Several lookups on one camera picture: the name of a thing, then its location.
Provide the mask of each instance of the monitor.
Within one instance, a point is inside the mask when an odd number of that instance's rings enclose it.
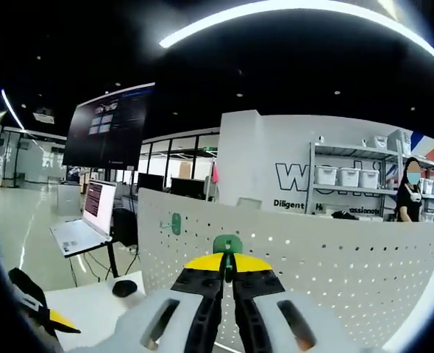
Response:
[[[204,180],[171,178],[171,193],[204,200]]]
[[[154,83],[109,93],[77,106],[63,165],[137,170],[147,104]]]
[[[163,191],[163,175],[154,175],[154,174],[138,174],[138,187],[151,189],[156,191]]]
[[[103,235],[110,235],[115,184],[90,180],[85,197],[83,221]]]

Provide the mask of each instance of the floor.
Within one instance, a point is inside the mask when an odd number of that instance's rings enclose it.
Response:
[[[65,259],[49,227],[81,214],[59,216],[56,212],[56,185],[27,185],[26,188],[0,188],[0,261],[6,270],[18,267],[46,290],[72,288],[104,280],[109,268],[106,248]],[[120,243],[114,244],[119,274],[134,259]],[[140,268],[136,260],[130,273]]]

